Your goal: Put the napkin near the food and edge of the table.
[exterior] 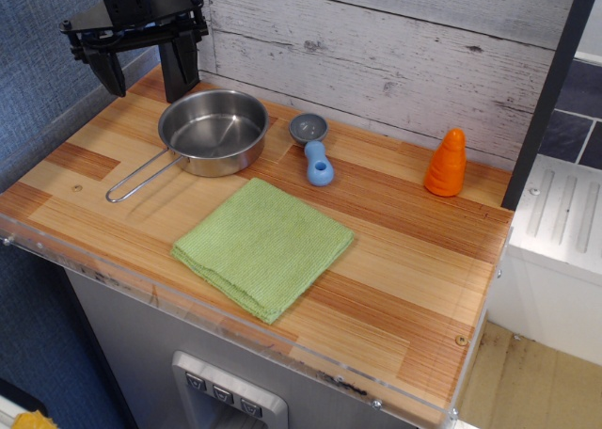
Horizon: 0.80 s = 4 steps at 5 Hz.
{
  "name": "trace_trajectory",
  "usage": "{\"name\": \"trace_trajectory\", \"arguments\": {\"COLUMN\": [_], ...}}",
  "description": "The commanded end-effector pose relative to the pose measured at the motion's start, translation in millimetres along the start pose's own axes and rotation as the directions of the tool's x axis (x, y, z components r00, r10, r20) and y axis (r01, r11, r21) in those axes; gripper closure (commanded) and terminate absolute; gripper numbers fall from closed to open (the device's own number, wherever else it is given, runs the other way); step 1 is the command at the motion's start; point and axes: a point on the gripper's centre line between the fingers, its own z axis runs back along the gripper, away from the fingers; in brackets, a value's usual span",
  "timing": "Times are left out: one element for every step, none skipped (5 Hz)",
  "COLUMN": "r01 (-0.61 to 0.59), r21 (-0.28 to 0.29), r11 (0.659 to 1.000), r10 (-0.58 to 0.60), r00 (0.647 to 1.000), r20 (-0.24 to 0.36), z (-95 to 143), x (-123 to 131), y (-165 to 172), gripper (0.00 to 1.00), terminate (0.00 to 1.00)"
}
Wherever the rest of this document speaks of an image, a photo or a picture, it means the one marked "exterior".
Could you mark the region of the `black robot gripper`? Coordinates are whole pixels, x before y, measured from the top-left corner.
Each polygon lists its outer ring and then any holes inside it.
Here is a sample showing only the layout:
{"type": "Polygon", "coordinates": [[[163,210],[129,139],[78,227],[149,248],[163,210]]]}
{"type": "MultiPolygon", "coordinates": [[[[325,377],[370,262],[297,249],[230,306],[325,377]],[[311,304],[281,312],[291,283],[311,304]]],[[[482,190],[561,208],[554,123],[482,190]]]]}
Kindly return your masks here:
{"type": "Polygon", "coordinates": [[[59,25],[71,52],[112,95],[126,95],[117,54],[170,43],[186,85],[198,82],[197,43],[208,34],[203,0],[102,0],[59,25]]]}

